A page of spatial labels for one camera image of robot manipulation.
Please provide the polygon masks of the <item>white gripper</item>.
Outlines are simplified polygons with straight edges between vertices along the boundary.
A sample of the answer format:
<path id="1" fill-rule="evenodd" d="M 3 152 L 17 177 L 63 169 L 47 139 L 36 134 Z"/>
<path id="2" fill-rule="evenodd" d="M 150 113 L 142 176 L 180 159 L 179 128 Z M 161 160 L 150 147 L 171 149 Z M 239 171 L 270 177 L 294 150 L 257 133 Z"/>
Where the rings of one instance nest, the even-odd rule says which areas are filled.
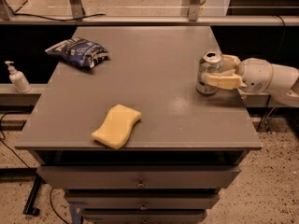
<path id="1" fill-rule="evenodd" d="M 225 90 L 240 88 L 242 91 L 248 93 L 264 92 L 270 84 L 273 68 L 266 60 L 249 58 L 241 62 L 237 56 L 224 54 L 222 70 L 236 70 L 237 68 L 238 75 L 205 73 L 201 75 L 201 79 L 213 87 Z"/>

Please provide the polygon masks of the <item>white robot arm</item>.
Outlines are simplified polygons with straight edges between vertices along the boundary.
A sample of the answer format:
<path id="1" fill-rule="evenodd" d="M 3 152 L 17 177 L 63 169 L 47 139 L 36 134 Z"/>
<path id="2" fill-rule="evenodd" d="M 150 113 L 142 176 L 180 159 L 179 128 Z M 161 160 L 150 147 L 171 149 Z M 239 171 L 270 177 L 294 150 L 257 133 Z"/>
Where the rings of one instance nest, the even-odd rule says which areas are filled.
<path id="1" fill-rule="evenodd" d="M 199 80 L 208 86 L 246 93 L 268 93 L 277 102 L 298 106 L 299 71 L 267 60 L 248 58 L 240 61 L 234 55 L 222 55 L 221 65 L 213 65 Z"/>

